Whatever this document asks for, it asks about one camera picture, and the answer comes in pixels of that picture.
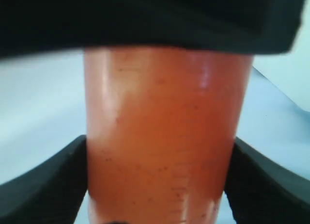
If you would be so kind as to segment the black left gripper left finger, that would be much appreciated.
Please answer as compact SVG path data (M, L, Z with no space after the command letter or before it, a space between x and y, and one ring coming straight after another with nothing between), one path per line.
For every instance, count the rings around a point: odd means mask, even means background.
M30 171L0 186L2 224L73 224L87 190L81 135Z

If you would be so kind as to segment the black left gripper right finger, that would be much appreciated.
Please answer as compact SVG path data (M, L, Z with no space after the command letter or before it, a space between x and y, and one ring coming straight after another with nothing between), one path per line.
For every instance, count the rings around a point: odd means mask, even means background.
M308 224L310 182L236 138L225 184L237 224Z

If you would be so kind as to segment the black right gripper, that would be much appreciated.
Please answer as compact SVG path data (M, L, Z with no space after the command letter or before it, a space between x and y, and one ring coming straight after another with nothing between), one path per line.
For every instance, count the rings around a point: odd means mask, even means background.
M0 0L0 56L94 46L290 51L304 0Z

